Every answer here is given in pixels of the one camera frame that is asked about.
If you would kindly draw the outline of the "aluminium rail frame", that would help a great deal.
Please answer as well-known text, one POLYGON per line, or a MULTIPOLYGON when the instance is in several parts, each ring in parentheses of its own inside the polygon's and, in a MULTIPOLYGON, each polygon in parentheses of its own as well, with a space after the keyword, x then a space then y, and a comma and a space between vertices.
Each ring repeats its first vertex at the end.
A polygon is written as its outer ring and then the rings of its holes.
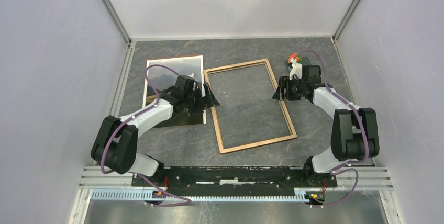
MULTIPOLYGON (((384 167, 356 166, 359 179, 357 191, 392 191, 394 189, 389 173, 384 167)), ((103 174, 97 166, 86 166, 81 175, 80 188, 117 188, 130 189, 133 174, 103 174)), ((355 182, 354 172, 345 172, 336 176, 337 187, 329 187, 328 191, 346 191, 355 182)))

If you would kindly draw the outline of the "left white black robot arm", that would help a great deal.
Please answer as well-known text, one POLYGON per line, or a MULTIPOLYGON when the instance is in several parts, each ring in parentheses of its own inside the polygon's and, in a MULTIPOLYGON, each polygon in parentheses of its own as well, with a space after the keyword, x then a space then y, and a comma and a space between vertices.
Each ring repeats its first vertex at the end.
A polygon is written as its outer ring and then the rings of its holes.
POLYGON ((208 83, 199 84, 187 75, 179 75, 173 86, 155 94, 151 104, 132 114, 104 118, 91 149, 91 158, 99 163, 102 173, 142 174, 150 185, 160 185, 164 181, 161 163, 137 151, 139 138, 184 111, 200 115, 220 105, 208 83))

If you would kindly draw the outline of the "grey building block baseplate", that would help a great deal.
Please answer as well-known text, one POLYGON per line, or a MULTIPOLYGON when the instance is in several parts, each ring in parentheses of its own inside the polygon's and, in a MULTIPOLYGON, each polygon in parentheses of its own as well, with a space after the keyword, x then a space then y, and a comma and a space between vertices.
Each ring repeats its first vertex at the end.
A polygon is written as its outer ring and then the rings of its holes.
POLYGON ((311 61, 308 57, 302 57, 299 56, 303 59, 303 63, 298 63, 296 61, 292 61, 292 62, 288 62, 287 60, 284 61, 285 66, 287 67, 287 70, 289 72, 290 75, 297 75, 297 76, 301 76, 302 75, 302 65, 311 65, 311 61))

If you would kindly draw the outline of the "wooden picture frame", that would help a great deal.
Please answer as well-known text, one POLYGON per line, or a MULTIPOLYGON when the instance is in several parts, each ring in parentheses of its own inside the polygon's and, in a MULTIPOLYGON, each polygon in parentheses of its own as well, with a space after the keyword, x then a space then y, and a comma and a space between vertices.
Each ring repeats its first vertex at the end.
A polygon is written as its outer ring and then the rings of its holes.
POLYGON ((228 154, 297 138, 287 106, 273 100, 278 83, 268 59, 204 70, 219 96, 212 118, 220 154, 228 154))

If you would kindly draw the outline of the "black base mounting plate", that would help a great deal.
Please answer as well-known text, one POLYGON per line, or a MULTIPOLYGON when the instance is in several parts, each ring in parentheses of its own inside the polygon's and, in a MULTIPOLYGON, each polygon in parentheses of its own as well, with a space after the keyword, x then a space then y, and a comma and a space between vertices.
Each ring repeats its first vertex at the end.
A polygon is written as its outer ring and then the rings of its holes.
POLYGON ((293 196, 296 188, 336 188, 336 177, 300 166, 171 166, 149 178, 183 196, 293 196))

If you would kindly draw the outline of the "orange arch block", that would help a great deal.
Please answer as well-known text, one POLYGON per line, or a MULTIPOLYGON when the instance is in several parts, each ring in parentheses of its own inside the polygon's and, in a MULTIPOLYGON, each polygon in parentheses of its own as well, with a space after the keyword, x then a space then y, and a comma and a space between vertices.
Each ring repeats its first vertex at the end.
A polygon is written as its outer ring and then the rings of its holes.
POLYGON ((298 54, 295 53, 295 54, 290 55, 287 61, 288 62, 292 62, 292 61, 298 62, 298 61, 300 61, 300 57, 298 56, 298 54))

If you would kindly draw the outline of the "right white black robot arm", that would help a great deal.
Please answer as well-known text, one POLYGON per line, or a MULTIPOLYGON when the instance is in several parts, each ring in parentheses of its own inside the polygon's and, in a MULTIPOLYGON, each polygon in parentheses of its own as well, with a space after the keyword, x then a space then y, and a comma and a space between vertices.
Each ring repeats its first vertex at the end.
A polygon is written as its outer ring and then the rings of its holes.
POLYGON ((330 146, 307 159, 302 178, 316 186, 326 174, 366 162, 380 152, 376 112, 355 105, 321 80, 319 65, 288 64, 290 72, 279 78, 273 99, 296 101, 302 98, 318 106, 332 118, 330 146))

